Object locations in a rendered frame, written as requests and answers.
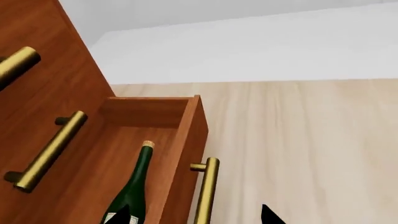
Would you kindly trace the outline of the brown wooden cabinet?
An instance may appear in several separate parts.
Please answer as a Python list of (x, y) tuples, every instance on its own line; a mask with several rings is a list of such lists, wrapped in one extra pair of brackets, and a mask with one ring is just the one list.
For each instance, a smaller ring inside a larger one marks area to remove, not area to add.
[[(82, 171), (97, 110), (113, 92), (58, 0), (0, 0), (0, 57), (33, 48), (40, 62), (0, 91), (0, 224), (64, 224), (88, 175)], [(29, 194), (3, 179), (23, 171), (61, 130), (88, 119)]]

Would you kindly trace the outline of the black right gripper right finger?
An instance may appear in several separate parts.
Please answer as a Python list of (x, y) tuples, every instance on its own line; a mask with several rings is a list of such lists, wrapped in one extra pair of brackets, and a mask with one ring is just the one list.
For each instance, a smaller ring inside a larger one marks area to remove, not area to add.
[(264, 204), (261, 210), (261, 222), (262, 224), (286, 224), (275, 212)]

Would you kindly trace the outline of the green wine bottle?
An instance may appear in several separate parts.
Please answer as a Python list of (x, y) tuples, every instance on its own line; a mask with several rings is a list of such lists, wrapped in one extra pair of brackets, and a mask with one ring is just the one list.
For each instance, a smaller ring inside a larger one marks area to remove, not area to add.
[(127, 184), (113, 199), (100, 224), (109, 224), (109, 218), (129, 205), (130, 224), (144, 224), (146, 218), (145, 184), (155, 144), (144, 141), (134, 171)]

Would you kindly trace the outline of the brown wooden open drawer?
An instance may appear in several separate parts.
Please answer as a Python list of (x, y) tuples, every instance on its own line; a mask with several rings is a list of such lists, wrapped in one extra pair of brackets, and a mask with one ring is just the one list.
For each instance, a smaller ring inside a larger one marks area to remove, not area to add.
[(208, 135), (201, 98), (110, 97), (60, 158), (68, 181), (50, 224), (99, 224), (136, 165), (155, 144), (146, 181), (144, 224), (187, 224)]

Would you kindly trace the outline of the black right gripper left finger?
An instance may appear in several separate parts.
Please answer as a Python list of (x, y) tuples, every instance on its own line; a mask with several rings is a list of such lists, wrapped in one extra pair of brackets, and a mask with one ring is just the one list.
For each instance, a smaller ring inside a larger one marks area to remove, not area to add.
[(129, 205), (118, 210), (111, 218), (109, 224), (130, 224)]

